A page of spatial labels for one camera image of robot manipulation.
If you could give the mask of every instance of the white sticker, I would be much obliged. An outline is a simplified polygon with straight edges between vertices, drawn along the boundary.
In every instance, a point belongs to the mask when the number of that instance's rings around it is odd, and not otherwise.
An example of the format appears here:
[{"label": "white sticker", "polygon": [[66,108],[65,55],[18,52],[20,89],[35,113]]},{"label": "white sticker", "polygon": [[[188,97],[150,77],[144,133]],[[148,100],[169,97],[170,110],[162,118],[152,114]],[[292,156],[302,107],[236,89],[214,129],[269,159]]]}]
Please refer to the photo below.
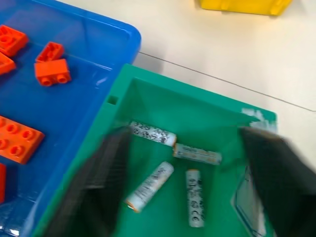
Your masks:
[{"label": "white sticker", "polygon": [[173,156],[214,165],[219,165],[222,161],[220,153],[189,147],[179,143],[176,143],[174,146]]},{"label": "white sticker", "polygon": [[202,198],[202,181],[197,169],[186,172],[188,192],[189,225],[191,227],[204,226],[204,206]]},{"label": "white sticker", "polygon": [[265,119],[260,110],[242,108],[241,112],[245,115],[252,116],[260,120],[251,122],[250,127],[259,128],[277,134],[277,122]]},{"label": "white sticker", "polygon": [[173,166],[168,162],[161,163],[158,168],[126,199],[127,205],[135,212],[140,212],[167,181],[173,170]]},{"label": "white sticker", "polygon": [[132,122],[130,126],[136,136],[144,137],[154,142],[159,142],[167,146],[173,146],[177,136],[174,133],[161,130],[160,128],[151,127],[141,122]]}]

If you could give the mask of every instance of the battery label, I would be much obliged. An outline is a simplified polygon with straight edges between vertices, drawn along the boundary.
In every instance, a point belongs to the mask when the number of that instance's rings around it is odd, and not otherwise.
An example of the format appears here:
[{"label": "battery label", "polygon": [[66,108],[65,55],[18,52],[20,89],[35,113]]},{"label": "battery label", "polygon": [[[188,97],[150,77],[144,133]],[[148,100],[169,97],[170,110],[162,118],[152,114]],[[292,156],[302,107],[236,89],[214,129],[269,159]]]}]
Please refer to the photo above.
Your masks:
[{"label": "battery label", "polygon": [[189,225],[191,227],[204,226],[204,206],[202,198],[202,181],[200,172],[190,169],[186,173],[188,192]]},{"label": "battery label", "polygon": [[174,146],[173,156],[214,165],[219,165],[222,161],[220,153],[189,147],[179,143]]},{"label": "battery label", "polygon": [[126,203],[128,206],[135,212],[140,212],[167,181],[173,170],[173,166],[168,162],[161,163],[138,189],[127,198]]},{"label": "battery label", "polygon": [[141,122],[132,122],[130,126],[133,128],[133,133],[136,136],[144,137],[171,147],[176,142],[177,136],[174,133],[161,130],[160,128],[151,127]]}]

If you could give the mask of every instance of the white table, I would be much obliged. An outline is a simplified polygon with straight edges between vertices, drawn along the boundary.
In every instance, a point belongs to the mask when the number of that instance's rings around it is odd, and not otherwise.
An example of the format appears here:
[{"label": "white table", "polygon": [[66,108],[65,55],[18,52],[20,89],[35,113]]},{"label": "white table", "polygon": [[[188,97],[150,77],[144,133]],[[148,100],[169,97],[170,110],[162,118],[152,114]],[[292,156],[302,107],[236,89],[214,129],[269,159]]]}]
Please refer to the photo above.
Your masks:
[{"label": "white table", "polygon": [[200,9],[196,0],[62,0],[135,26],[134,65],[278,115],[316,170],[316,1],[278,18]]}]

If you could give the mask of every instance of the yellow object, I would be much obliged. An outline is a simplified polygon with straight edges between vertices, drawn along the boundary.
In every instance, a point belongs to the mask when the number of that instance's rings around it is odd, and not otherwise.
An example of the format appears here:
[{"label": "yellow object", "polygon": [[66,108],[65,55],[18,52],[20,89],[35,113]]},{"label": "yellow object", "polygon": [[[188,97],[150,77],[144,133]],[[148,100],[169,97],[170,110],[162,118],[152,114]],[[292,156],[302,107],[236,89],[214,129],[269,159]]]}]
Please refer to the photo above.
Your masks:
[{"label": "yellow object", "polygon": [[209,10],[280,16],[292,0],[200,0]]}]

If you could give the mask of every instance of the orange lego brick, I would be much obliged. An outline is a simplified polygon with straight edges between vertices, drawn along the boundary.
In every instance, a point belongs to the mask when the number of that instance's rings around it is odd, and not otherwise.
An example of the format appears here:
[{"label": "orange lego brick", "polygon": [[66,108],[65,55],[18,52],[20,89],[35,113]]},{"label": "orange lego brick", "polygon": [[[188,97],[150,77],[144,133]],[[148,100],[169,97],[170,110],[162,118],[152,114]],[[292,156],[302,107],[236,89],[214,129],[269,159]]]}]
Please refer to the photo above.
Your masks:
[{"label": "orange lego brick", "polygon": [[4,164],[0,164],[0,203],[4,202],[5,195],[5,174],[6,168]]},{"label": "orange lego brick", "polygon": [[0,75],[14,70],[15,63],[4,54],[0,53]]},{"label": "orange lego brick", "polygon": [[43,86],[71,81],[66,59],[35,63],[35,76]]},{"label": "orange lego brick", "polygon": [[26,34],[5,25],[0,26],[0,52],[6,56],[14,56],[28,41]]},{"label": "orange lego brick", "polygon": [[62,44],[49,42],[36,58],[36,62],[42,63],[59,59],[63,55],[64,51],[65,50]]},{"label": "orange lego brick", "polygon": [[0,116],[0,156],[26,164],[44,134]]}]

